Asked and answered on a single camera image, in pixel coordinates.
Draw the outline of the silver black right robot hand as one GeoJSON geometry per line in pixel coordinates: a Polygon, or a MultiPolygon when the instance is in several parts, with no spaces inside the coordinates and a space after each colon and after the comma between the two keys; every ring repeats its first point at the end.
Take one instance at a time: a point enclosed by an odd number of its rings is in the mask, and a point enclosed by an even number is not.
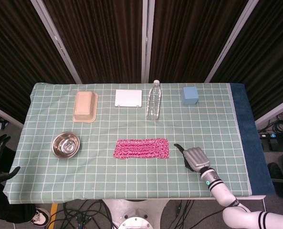
{"type": "Polygon", "coordinates": [[[185,167],[190,171],[203,174],[209,169],[210,161],[200,147],[184,149],[179,144],[174,146],[183,155],[185,167]]]}

